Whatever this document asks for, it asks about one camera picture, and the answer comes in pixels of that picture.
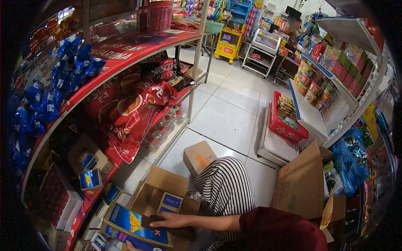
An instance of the hand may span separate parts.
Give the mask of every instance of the hand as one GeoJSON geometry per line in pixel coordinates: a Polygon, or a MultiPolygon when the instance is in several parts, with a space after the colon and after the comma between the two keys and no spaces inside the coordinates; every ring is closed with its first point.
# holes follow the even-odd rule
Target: hand
{"type": "Polygon", "coordinates": [[[167,227],[171,229],[186,227],[189,225],[189,218],[191,217],[191,215],[174,214],[169,212],[163,212],[158,215],[165,218],[165,220],[151,222],[151,227],[167,227]]]}
{"type": "Polygon", "coordinates": [[[135,248],[135,247],[133,246],[133,244],[132,244],[130,241],[126,241],[126,244],[127,244],[127,249],[128,249],[129,251],[141,251],[141,250],[135,248]]]}

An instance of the person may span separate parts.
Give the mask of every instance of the person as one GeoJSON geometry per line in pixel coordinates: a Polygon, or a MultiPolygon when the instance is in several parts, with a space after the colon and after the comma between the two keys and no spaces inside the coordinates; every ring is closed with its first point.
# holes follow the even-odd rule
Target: person
{"type": "MultiPolygon", "coordinates": [[[[255,193],[241,160],[223,157],[197,177],[195,189],[213,216],[163,212],[151,227],[194,226],[217,231],[207,251],[327,251],[324,233],[303,217],[275,208],[255,207],[255,193]]],[[[137,251],[127,242],[128,250],[137,251]]]]}
{"type": "Polygon", "coordinates": [[[290,44],[297,46],[297,44],[299,43],[299,39],[297,38],[299,33],[297,31],[301,28],[302,28],[302,20],[300,18],[292,17],[289,19],[288,27],[285,33],[289,35],[290,44]]]}

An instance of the tiled floor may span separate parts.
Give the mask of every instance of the tiled floor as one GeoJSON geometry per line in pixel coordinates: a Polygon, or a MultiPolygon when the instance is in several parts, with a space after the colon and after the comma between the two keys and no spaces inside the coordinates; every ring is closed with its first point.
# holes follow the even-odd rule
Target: tiled floor
{"type": "MultiPolygon", "coordinates": [[[[182,48],[180,60],[193,63],[194,53],[194,49],[182,48]]],[[[168,50],[168,54],[173,57],[174,49],[168,50]]],[[[199,61],[202,70],[208,66],[208,57],[206,53],[204,55],[199,61]]],[[[275,90],[290,95],[289,90],[242,69],[240,61],[230,65],[224,59],[213,58],[207,83],[195,90],[191,124],[160,167],[190,177],[183,163],[183,149],[205,140],[218,157],[234,156],[245,163],[256,193],[256,205],[269,206],[276,179],[276,171],[271,167],[275,164],[258,158],[256,151],[262,135],[265,106],[275,90]]],[[[188,102],[188,98],[183,101],[185,113],[188,102]]],[[[115,179],[140,180],[150,163],[139,156],[134,162],[115,179]]],[[[127,189],[133,190],[134,187],[128,186],[127,189]]]]}

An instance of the maroon sleeve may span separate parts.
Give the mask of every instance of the maroon sleeve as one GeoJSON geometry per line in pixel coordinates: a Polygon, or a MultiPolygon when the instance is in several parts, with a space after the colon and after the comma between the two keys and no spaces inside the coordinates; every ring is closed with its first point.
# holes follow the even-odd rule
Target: maroon sleeve
{"type": "Polygon", "coordinates": [[[324,233],[300,215],[260,206],[241,215],[239,223],[246,235],[259,236],[255,242],[266,250],[328,250],[324,233]]]}

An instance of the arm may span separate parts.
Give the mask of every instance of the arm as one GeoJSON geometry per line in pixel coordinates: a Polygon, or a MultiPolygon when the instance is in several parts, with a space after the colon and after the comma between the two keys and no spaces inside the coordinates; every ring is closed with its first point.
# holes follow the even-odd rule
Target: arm
{"type": "Polygon", "coordinates": [[[185,214],[173,214],[163,212],[160,214],[166,220],[154,221],[150,223],[151,227],[202,227],[205,229],[226,231],[226,232],[240,232],[240,215],[228,215],[228,216],[199,216],[199,215],[185,215],[185,214]]]}

